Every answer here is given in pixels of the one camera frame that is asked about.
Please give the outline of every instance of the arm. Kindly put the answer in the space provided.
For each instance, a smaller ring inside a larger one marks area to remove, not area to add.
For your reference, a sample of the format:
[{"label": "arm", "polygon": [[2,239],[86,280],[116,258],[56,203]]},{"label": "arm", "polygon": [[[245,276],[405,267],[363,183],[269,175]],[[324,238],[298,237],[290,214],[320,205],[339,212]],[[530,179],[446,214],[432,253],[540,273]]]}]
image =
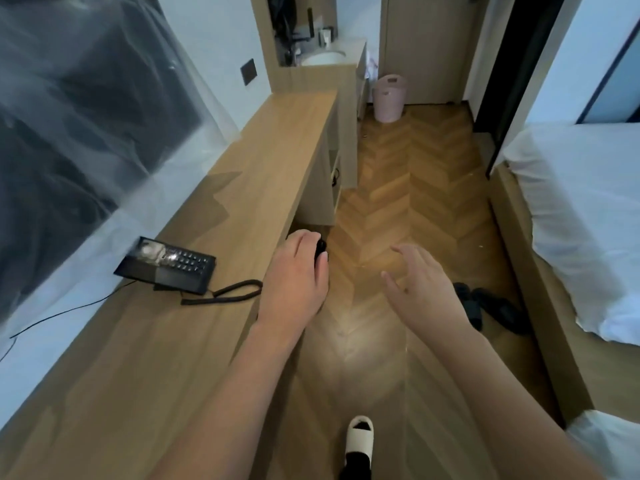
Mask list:
[{"label": "arm", "polygon": [[319,238],[298,231],[276,251],[264,277],[257,322],[224,379],[150,480],[248,478],[285,362],[328,291],[327,254],[314,266]]},{"label": "arm", "polygon": [[500,478],[603,479],[471,327],[442,266],[418,246],[394,250],[407,263],[408,289],[383,273],[387,298],[462,391]]}]

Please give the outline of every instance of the desk surface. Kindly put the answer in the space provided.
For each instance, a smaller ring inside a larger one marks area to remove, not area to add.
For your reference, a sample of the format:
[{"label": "desk surface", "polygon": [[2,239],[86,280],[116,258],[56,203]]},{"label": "desk surface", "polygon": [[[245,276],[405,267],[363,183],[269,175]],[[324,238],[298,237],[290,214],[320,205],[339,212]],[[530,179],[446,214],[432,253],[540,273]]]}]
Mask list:
[{"label": "desk surface", "polygon": [[[218,257],[210,288],[262,279],[291,225],[335,91],[271,95],[159,238]],[[109,298],[0,432],[0,477],[140,479],[218,382],[257,303]]]}]

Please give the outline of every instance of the white basin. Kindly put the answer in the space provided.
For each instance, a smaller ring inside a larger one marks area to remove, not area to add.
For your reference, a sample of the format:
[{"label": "white basin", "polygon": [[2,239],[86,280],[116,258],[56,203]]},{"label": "white basin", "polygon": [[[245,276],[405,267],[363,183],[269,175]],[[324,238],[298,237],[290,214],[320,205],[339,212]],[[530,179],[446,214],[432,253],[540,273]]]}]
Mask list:
[{"label": "white basin", "polygon": [[331,64],[344,64],[347,55],[344,52],[328,50],[320,54],[309,55],[302,60],[304,66],[327,66]]}]

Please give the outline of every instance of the right hand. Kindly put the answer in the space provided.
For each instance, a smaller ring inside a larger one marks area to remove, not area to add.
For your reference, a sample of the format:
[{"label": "right hand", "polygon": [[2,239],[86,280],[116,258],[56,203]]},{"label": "right hand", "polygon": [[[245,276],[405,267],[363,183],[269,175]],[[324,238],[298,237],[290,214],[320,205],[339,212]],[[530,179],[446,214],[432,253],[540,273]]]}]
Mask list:
[{"label": "right hand", "polygon": [[420,246],[392,246],[407,264],[407,290],[382,272],[384,292],[400,320],[429,347],[448,343],[473,330],[453,284],[440,263]]}]

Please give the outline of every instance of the herringbone parquet floor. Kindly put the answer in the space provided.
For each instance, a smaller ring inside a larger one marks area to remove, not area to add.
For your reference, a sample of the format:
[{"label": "herringbone parquet floor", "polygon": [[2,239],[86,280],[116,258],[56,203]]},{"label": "herringbone parquet floor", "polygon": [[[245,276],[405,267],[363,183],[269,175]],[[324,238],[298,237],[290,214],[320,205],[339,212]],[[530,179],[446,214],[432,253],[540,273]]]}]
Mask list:
[{"label": "herringbone parquet floor", "polygon": [[[396,318],[380,282],[382,270],[403,279],[389,246],[413,241],[453,281],[518,302],[471,122],[460,106],[411,106],[396,123],[368,117],[364,133],[360,184],[342,193],[328,237],[330,291],[299,350],[268,478],[336,478],[357,414],[374,423],[375,479],[495,478],[462,396]],[[534,340],[484,319],[502,359],[558,418]]]}]

